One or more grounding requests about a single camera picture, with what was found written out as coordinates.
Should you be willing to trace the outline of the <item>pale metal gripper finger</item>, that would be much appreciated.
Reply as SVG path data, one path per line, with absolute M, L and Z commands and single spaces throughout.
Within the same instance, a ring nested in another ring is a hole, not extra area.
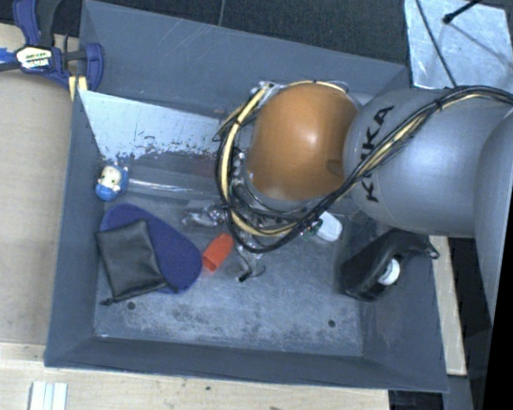
M 242 270 L 237 278 L 239 282 L 261 277 L 265 273 L 266 265 L 263 255 L 257 248 L 238 243 L 235 252 L 242 262 Z
M 225 222 L 226 212 L 221 205 L 191 200 L 184 208 L 181 223 L 188 227 L 218 228 Z

